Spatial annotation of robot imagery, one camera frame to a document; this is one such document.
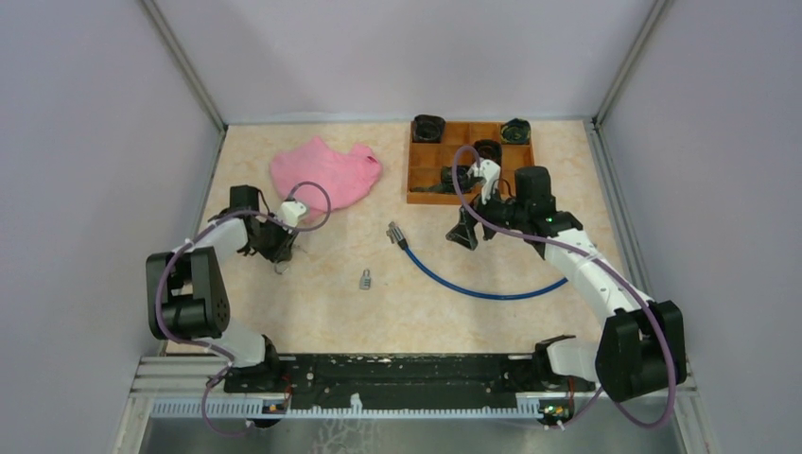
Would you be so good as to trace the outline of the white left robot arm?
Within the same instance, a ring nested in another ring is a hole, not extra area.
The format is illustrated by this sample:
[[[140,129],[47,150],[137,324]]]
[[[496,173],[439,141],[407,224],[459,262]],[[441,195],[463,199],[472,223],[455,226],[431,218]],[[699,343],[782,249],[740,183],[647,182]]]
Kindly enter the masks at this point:
[[[287,263],[308,207],[287,197],[271,211],[259,189],[233,186],[229,205],[211,217],[198,237],[146,261],[148,327],[157,340],[202,346],[228,360],[258,390],[276,389],[284,377],[273,343],[232,315],[220,269],[238,255],[259,254]]]

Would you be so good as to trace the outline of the grey combination lock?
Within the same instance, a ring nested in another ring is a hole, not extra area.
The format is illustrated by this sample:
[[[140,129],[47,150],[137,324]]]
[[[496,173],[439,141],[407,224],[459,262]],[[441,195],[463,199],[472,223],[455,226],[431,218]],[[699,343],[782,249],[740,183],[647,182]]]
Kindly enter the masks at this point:
[[[368,290],[371,288],[372,284],[372,276],[369,269],[365,269],[359,278],[358,287],[362,290]]]

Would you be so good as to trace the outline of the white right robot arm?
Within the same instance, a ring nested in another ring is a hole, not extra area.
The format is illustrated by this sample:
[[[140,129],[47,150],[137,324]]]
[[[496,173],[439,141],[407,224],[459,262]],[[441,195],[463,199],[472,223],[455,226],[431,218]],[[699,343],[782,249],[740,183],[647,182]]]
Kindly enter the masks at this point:
[[[573,335],[539,342],[532,365],[536,384],[556,390],[575,376],[598,383],[617,403],[662,390],[675,395],[687,378],[679,307],[671,301],[656,302],[610,265],[582,223],[557,208],[546,168],[517,169],[516,191],[509,198],[497,187],[496,163],[474,164],[466,175],[478,179],[481,190],[461,207],[461,219],[447,239],[473,250],[479,243],[478,224],[486,240],[497,233],[523,239],[564,275],[602,327],[596,343]]]

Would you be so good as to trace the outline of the brass padlock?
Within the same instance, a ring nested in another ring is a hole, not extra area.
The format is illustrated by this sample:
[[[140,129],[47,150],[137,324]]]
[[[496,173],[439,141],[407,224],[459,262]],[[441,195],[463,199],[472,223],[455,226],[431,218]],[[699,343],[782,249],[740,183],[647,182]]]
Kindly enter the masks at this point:
[[[289,268],[289,262],[278,262],[273,264],[273,271],[278,275],[283,275]]]

